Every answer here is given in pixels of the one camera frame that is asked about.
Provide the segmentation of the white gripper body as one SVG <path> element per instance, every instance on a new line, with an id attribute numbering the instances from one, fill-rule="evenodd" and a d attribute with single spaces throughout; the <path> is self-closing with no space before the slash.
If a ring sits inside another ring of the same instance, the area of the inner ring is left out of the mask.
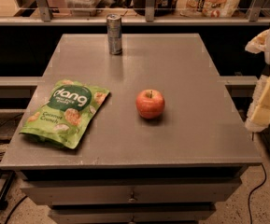
<path id="1" fill-rule="evenodd" d="M 247 112 L 247 119 L 245 127 L 254 133 L 259 133 L 266 129 L 270 124 L 270 109 L 259 106 L 259 100 L 263 94 L 263 90 L 267 84 L 268 76 L 261 75 L 258 79 L 254 93 L 252 95 L 252 102 L 249 105 Z"/>

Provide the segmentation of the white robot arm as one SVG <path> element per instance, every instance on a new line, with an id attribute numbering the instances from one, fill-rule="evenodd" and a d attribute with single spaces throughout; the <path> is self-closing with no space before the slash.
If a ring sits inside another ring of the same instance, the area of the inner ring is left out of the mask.
<path id="1" fill-rule="evenodd" d="M 270 28 L 255 36 L 245 47 L 250 53 L 264 52 L 265 62 L 270 65 Z M 252 103 L 249 105 L 245 127 L 259 133 L 270 124 L 270 75 L 261 75 L 258 79 Z"/>

